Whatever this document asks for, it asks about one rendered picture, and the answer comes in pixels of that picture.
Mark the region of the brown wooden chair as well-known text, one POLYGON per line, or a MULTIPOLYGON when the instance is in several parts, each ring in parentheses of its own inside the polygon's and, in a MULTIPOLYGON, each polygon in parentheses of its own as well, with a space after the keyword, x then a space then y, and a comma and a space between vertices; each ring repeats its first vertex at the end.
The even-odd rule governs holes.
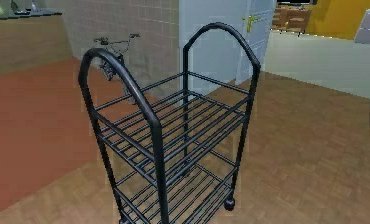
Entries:
POLYGON ((304 34, 310 18, 310 10, 276 8, 271 28, 280 32, 296 32, 304 34))

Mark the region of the pale blue room door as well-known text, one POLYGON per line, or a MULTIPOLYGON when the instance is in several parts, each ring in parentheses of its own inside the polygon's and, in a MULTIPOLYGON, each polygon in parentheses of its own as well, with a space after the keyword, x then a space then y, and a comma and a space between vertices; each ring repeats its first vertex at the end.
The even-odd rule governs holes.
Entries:
MULTIPOLYGON (((241 34, 260 64, 264 63, 276 2, 277 0, 247 0, 243 18, 253 15, 259 17, 259 20, 252 23, 249 33, 246 32, 246 22, 244 21, 241 34)), ((235 84, 241 84, 251 78, 252 75, 253 66, 245 51, 241 50, 235 84)))

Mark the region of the wooden counter with dark top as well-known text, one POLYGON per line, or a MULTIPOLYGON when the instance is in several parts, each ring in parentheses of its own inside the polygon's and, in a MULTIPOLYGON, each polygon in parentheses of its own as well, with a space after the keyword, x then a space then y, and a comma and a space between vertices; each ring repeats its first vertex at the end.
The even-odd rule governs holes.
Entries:
POLYGON ((0 20, 0 75, 71 57, 61 15, 0 20))

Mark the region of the grey laptop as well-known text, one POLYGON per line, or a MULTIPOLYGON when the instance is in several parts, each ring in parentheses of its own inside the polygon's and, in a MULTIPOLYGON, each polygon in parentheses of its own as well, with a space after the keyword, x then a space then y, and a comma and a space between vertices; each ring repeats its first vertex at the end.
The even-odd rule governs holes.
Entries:
POLYGON ((11 9, 15 15, 29 15, 30 12, 26 10, 20 10, 17 3, 14 0, 10 1, 11 9))

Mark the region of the grey slanted panel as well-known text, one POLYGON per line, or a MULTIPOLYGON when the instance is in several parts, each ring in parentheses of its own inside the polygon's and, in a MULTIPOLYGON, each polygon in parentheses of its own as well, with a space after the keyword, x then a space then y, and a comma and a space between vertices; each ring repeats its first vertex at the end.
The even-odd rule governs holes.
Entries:
POLYGON ((365 11, 360 26, 354 37, 354 42, 370 45, 370 9, 365 11))

